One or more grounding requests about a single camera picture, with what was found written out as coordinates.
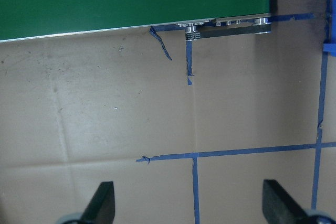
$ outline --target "floor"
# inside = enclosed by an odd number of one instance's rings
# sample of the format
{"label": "floor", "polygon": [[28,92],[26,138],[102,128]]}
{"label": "floor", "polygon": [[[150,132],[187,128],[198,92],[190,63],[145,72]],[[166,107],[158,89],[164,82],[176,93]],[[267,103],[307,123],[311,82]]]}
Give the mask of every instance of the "floor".
{"label": "floor", "polygon": [[61,223],[106,180],[116,224],[266,223],[265,178],[336,218],[325,9],[278,0],[274,15],[315,18],[193,42],[192,85],[183,31],[159,33],[172,61],[148,28],[0,44],[0,223]]}

